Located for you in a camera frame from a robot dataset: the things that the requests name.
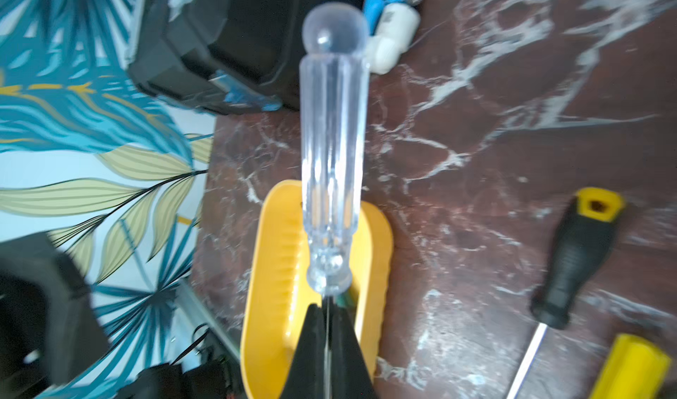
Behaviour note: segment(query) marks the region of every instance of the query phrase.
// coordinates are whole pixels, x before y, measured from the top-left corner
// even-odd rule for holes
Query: marble surface
[[[370,85],[363,200],[395,232],[377,391],[500,398],[571,194],[630,207],[520,398],[586,398],[614,336],[677,356],[677,0],[425,0]],[[295,113],[222,116],[192,283],[239,336],[258,214],[300,178]],[[676,371],[669,378],[675,379]]]

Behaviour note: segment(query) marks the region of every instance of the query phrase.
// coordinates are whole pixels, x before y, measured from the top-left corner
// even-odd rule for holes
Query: yellow plastic holder
[[[652,399],[672,360],[642,337],[620,334],[606,359],[590,399]]]
[[[240,343],[240,368],[249,399],[280,397],[305,312],[311,303],[321,303],[305,277],[310,257],[301,200],[301,182],[285,180],[272,188],[261,209]],[[372,379],[393,246],[386,217],[362,202],[350,254],[349,293],[357,303],[355,334]]]

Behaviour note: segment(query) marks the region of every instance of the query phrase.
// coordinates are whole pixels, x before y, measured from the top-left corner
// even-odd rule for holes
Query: black toolbox
[[[301,26],[363,0],[137,0],[125,61],[143,93],[216,114],[299,108]]]

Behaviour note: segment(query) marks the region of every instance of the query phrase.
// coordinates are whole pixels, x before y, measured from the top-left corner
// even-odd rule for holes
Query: black and yellow screwdriver
[[[517,397],[548,327],[562,329],[569,323],[576,293],[609,256],[624,207],[618,193],[605,189],[584,188],[576,193],[555,232],[545,284],[531,302],[538,327],[506,399]]]

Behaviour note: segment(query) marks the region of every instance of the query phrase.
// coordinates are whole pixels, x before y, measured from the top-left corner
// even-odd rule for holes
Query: wallpaper
[[[101,361],[41,397],[110,398],[173,359],[215,118],[129,81],[134,2],[0,0],[0,241],[49,232],[110,337]]]

